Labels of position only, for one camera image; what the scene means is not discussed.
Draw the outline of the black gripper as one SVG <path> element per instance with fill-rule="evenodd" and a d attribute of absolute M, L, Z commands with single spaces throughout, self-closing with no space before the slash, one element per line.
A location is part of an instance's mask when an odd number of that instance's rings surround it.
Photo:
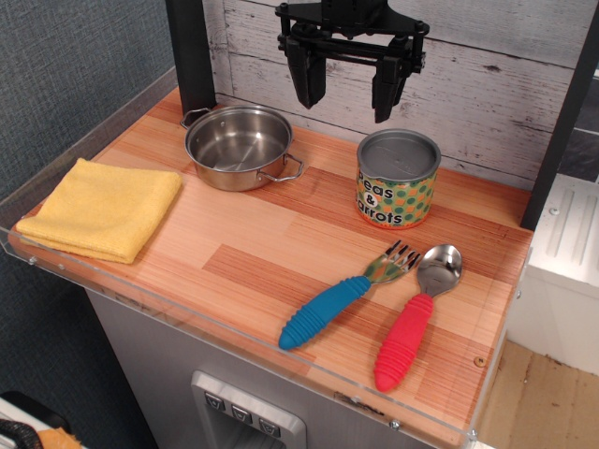
<path fill-rule="evenodd" d="M 424 66 L 423 42 L 430 27 L 386 1 L 282 3 L 275 14 L 281 19 L 280 46 L 285 45 L 298 100 L 307 109 L 326 92 L 326 58 L 309 45 L 332 59 L 364 65 L 377 60 L 372 97 L 377 123 L 389 118 L 407 78 Z"/>

